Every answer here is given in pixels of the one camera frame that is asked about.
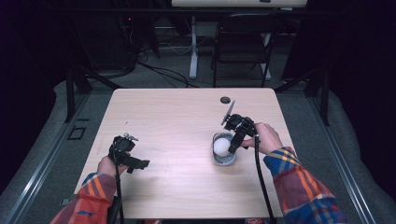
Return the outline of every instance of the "wooden table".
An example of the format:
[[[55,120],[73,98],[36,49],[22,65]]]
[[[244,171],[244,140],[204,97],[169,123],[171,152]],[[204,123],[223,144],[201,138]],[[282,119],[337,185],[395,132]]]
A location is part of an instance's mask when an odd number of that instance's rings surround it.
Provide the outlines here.
[[[212,137],[230,104],[232,114],[270,123],[285,146],[290,135],[271,89],[120,89],[113,93],[78,181],[95,172],[117,135],[139,141],[132,157],[150,160],[145,170],[121,176],[126,218],[269,217],[254,160],[254,149],[238,148],[231,166],[212,160]],[[275,217],[282,217],[270,172],[262,172]]]

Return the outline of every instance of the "gray carpet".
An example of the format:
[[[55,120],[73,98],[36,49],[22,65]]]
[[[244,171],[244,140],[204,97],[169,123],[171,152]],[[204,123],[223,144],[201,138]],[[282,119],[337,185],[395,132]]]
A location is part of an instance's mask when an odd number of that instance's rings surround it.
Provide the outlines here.
[[[275,88],[282,84],[280,77],[291,42],[292,36],[287,35],[281,36],[277,40],[270,65],[272,79],[266,83],[266,87]],[[162,49],[161,59],[157,59],[151,52],[141,55],[141,57],[146,64],[175,70],[184,77],[188,77],[190,54],[191,52],[177,54],[172,49]],[[210,45],[201,46],[199,55],[198,78],[189,80],[189,82],[201,88],[210,88],[212,81]],[[259,68],[250,70],[249,67],[222,66],[220,69],[222,69],[221,73],[225,74],[225,77],[235,77],[241,74],[251,78],[260,76]],[[107,72],[102,75],[108,76],[111,73]],[[164,77],[141,65],[138,65],[127,76],[112,78],[111,80],[126,88],[185,87],[183,83],[174,81],[171,78],[165,80]],[[60,205],[62,199],[73,198],[79,174],[91,149],[93,139],[111,96],[111,90],[102,83],[92,79],[91,84],[94,90],[89,96],[80,95],[77,92],[77,98],[84,104],[79,107],[80,110],[68,128],[65,128],[64,125],[64,119],[66,118],[65,85],[61,83],[56,87],[57,103],[48,123],[21,169],[0,197],[1,223],[4,223],[7,217],[14,212],[12,209],[18,204],[18,199],[34,175],[36,167],[40,165],[49,150],[53,148],[58,137],[63,139],[59,145],[59,154],[55,155],[54,163],[48,174],[44,176],[45,181],[42,186],[39,186],[38,193],[32,196],[32,203],[24,206],[25,212],[21,212],[21,217],[18,220],[21,220],[22,223],[48,223],[62,209]],[[258,80],[221,80],[218,84],[221,87],[259,87],[261,82]],[[351,223],[362,223],[356,206],[351,200],[345,181],[340,176],[330,153],[332,147],[322,130],[321,121],[316,116],[318,111],[313,108],[311,99],[305,98],[301,92],[303,86],[304,83],[292,88],[287,93],[277,95],[298,156],[303,165],[334,193],[349,221]],[[376,223],[392,223],[396,219],[395,202],[374,183],[361,163],[359,145],[353,129],[339,101],[333,94],[331,94],[329,116],[332,133],[346,157],[348,167],[361,187],[364,199],[368,203]],[[79,137],[79,132],[82,132],[82,129],[85,130],[85,133],[80,140],[70,140],[70,137]]]

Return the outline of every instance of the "black curtain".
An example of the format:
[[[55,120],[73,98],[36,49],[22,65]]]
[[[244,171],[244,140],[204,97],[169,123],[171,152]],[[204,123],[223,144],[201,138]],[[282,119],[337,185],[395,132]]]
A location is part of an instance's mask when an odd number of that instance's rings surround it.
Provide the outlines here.
[[[396,200],[396,10],[394,1],[361,1],[346,15],[345,50],[331,89],[340,98],[375,182]]]
[[[18,171],[55,104],[53,88],[64,81],[78,46],[63,24],[36,1],[3,1],[0,7],[0,192]],[[74,53],[84,61],[84,55]]]
[[[396,2],[308,0],[307,10],[340,16],[302,20],[283,78],[326,65],[330,88],[357,135],[361,160],[396,200]]]

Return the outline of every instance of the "white egg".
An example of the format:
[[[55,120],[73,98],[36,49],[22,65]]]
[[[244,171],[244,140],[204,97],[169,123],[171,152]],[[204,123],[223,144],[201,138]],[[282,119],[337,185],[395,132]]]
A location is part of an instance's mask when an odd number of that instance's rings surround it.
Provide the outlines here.
[[[228,148],[230,147],[230,140],[227,138],[219,138],[213,144],[213,150],[215,151],[216,155],[220,157],[226,157],[230,154]]]

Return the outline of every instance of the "cable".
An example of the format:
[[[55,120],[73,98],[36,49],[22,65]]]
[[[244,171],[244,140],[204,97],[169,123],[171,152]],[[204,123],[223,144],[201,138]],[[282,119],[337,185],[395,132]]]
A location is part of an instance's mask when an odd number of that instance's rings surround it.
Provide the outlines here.
[[[171,49],[174,53],[179,54],[179,55],[186,54],[186,53],[190,52],[190,50],[191,50],[191,48],[192,48],[192,45],[190,45],[190,46],[188,46],[188,47],[185,47],[185,48],[188,48],[187,50],[185,50],[185,51],[183,51],[183,52],[178,52],[177,50],[175,50],[176,47],[173,47],[171,44],[167,44],[167,45],[170,47],[170,49]]]
[[[120,199],[120,224],[124,224],[124,215],[123,215],[123,207],[122,207],[122,195],[121,195],[121,180],[120,180],[120,171],[119,171],[119,166],[117,165],[117,158],[116,158],[116,146],[114,145],[113,142],[113,160],[114,164],[116,166],[116,181],[117,181],[117,196]]]
[[[182,74],[180,74],[180,73],[178,73],[178,72],[175,72],[175,71],[172,71],[172,70],[169,70],[169,69],[166,69],[166,68],[154,67],[154,66],[148,65],[148,64],[146,64],[146,63],[142,63],[142,62],[137,62],[137,63],[140,64],[140,65],[142,65],[142,66],[144,66],[144,67],[146,67],[146,68],[149,69],[149,70],[152,70],[152,71],[158,73],[160,76],[162,76],[168,83],[170,83],[170,84],[171,84],[172,86],[174,86],[174,87],[175,87],[175,85],[174,85],[173,83],[171,83],[171,82],[167,79],[167,77],[172,78],[172,79],[174,79],[174,80],[176,80],[176,81],[179,81],[179,82],[181,82],[181,83],[186,84],[185,88],[188,88],[188,87],[199,88],[198,86],[195,86],[195,85],[190,84],[190,82],[189,82]],[[166,72],[170,72],[170,73],[172,73],[172,74],[174,74],[174,75],[178,75],[178,76],[181,77],[181,78],[173,77],[171,74],[168,74],[168,73],[166,73]]]
[[[149,52],[151,51],[150,48],[147,49],[143,49],[139,52],[139,54],[137,55],[139,57],[139,59],[143,62],[146,62],[149,60]]]
[[[253,128],[253,131],[255,133],[254,135],[254,155],[255,155],[255,159],[256,159],[256,168],[257,168],[257,174],[259,176],[260,179],[260,184],[262,185],[262,194],[264,195],[264,200],[265,203],[267,205],[267,209],[268,209],[268,214],[270,216],[270,223],[271,224],[276,224],[276,219],[274,218],[274,214],[271,208],[271,203],[270,203],[270,199],[268,197],[268,193],[267,193],[267,188],[265,187],[265,183],[264,183],[264,178],[262,177],[262,167],[260,166],[260,157],[259,157],[259,143],[260,143],[260,138],[259,138],[259,134],[257,132],[256,128]]]
[[[213,86],[212,82],[204,82],[204,81],[189,81],[189,83],[202,83],[202,84],[208,84],[210,85],[210,88]]]

